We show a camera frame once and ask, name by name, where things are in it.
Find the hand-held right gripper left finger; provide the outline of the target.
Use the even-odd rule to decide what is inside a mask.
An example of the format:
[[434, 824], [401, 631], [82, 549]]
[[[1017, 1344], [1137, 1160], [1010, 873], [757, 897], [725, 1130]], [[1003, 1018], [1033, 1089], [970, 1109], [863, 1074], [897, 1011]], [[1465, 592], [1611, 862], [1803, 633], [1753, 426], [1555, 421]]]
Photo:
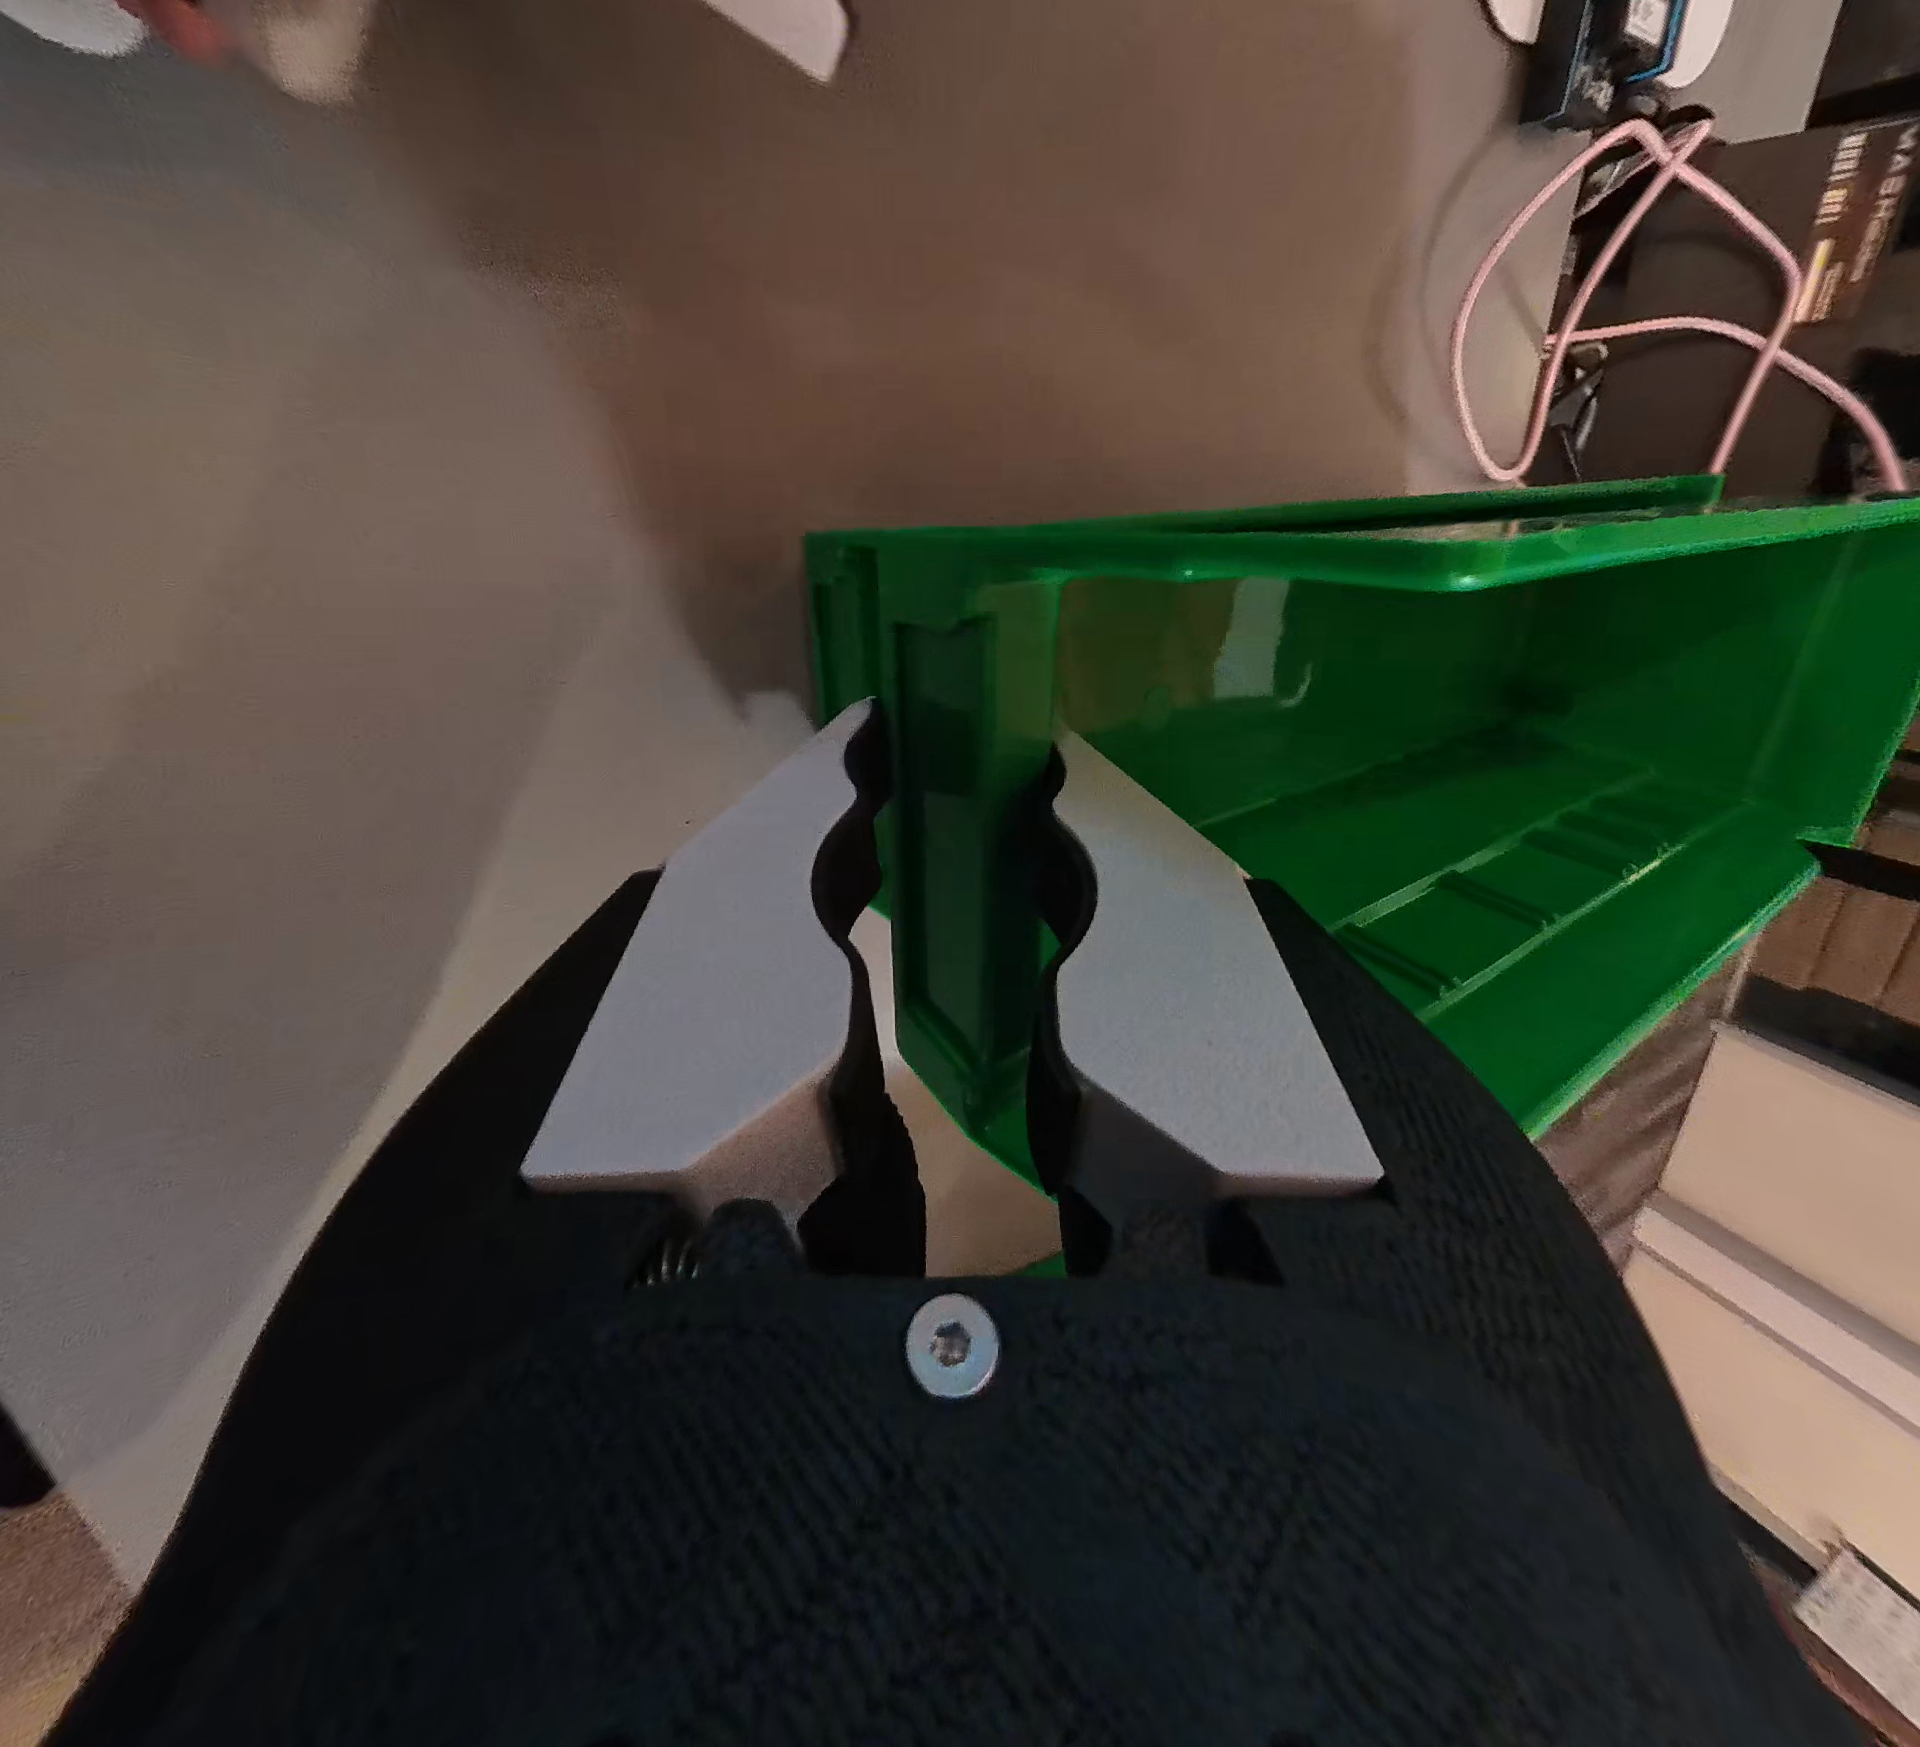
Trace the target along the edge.
[[855, 701], [657, 875], [524, 1160], [536, 1194], [769, 1204], [817, 1272], [921, 1275], [929, 1194], [851, 927], [891, 729]]

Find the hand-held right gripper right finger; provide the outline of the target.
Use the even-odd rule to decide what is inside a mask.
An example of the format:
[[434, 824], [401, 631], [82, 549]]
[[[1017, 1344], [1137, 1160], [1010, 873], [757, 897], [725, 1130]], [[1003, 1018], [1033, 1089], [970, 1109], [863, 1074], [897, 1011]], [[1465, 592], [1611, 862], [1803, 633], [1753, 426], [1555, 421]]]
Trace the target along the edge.
[[1026, 869], [1026, 1148], [1068, 1275], [1162, 1214], [1210, 1249], [1229, 1204], [1383, 1190], [1252, 878], [1075, 729], [1026, 802]]

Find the single green plastic bin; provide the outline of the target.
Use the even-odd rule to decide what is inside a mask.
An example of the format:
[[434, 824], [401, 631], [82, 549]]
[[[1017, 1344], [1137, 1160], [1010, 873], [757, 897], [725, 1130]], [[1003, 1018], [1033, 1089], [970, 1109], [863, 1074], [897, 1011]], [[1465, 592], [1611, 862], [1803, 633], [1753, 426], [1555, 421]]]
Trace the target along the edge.
[[883, 698], [897, 1043], [1003, 1165], [1075, 729], [1547, 1130], [1842, 846], [1918, 719], [1918, 494], [1715, 479], [810, 533], [824, 706]]

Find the white boxes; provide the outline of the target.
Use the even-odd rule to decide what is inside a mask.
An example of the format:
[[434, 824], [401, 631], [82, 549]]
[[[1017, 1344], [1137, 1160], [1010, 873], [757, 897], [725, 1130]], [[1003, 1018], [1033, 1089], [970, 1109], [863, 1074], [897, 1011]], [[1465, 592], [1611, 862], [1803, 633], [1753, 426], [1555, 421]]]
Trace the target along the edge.
[[1918, 1597], [1918, 1094], [1719, 1027], [1625, 1285], [1719, 1493]]

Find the black printed box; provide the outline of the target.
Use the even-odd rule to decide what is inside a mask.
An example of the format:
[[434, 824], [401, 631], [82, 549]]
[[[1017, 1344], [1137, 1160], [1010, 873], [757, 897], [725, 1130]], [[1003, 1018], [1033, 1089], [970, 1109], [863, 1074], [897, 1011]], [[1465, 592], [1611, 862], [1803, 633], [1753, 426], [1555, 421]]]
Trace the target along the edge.
[[[1801, 261], [1786, 359], [1851, 386], [1918, 468], [1918, 116], [1711, 142], [1701, 165]], [[1672, 186], [1601, 279], [1588, 328], [1738, 321], [1771, 335], [1782, 272], [1715, 206]], [[1697, 328], [1572, 350], [1533, 483], [1621, 483], [1702, 471], [1753, 350]], [[1729, 458], [1732, 499], [1870, 494], [1882, 474], [1859, 426], [1779, 363]]]

